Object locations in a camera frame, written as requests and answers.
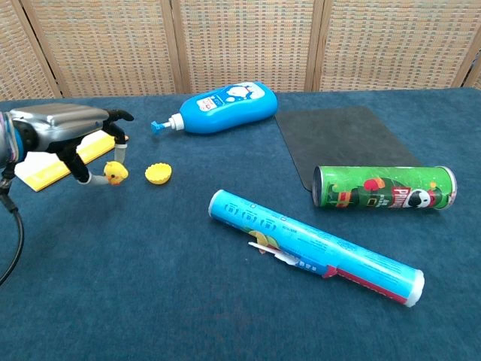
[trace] blue carpet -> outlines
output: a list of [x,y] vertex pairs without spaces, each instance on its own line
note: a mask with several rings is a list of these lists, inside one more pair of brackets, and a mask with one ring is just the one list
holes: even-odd
[[[279,94],[280,111],[366,106],[426,165],[459,186],[445,211],[314,208],[275,120],[216,135],[150,133],[188,96],[63,99],[135,116],[129,178],[72,176],[11,190],[23,257],[0,288],[0,359],[479,359],[481,92],[474,89]],[[0,110],[45,101],[2,102]],[[100,174],[112,154],[89,167]],[[163,187],[145,169],[168,162]],[[425,273],[413,308],[343,278],[323,280],[247,245],[208,217],[223,188]],[[0,272],[16,247],[0,209]]]

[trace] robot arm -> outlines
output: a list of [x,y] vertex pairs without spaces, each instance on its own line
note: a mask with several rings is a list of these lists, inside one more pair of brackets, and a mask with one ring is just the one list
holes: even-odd
[[0,118],[0,168],[21,162],[29,151],[56,154],[81,184],[107,184],[103,176],[92,175],[77,154],[83,137],[104,130],[115,138],[114,160],[123,163],[126,136],[115,122],[132,121],[122,110],[104,110],[86,105],[50,103],[16,108]]

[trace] wicker screen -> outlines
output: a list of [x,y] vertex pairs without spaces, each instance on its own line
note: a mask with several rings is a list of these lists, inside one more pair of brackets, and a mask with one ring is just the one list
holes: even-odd
[[176,29],[185,44],[178,47],[186,49],[180,61],[191,91],[243,80],[261,80],[276,91],[304,90],[313,0],[172,4],[174,14],[176,7],[180,13],[181,26]]
[[67,96],[175,93],[162,0],[23,2]]
[[480,25],[479,0],[333,0],[316,88],[452,86]]
[[59,96],[17,0],[0,2],[0,100]]

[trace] black mouse pad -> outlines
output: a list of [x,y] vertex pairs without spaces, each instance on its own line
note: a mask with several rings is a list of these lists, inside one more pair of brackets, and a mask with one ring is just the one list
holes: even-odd
[[276,114],[304,187],[317,165],[422,166],[366,107]]

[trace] blue tube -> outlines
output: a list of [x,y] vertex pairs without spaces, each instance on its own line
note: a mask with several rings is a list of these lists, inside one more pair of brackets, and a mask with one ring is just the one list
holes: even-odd
[[340,275],[408,307],[422,294],[422,271],[371,252],[268,208],[219,190],[209,215],[257,237],[251,245],[328,278]]

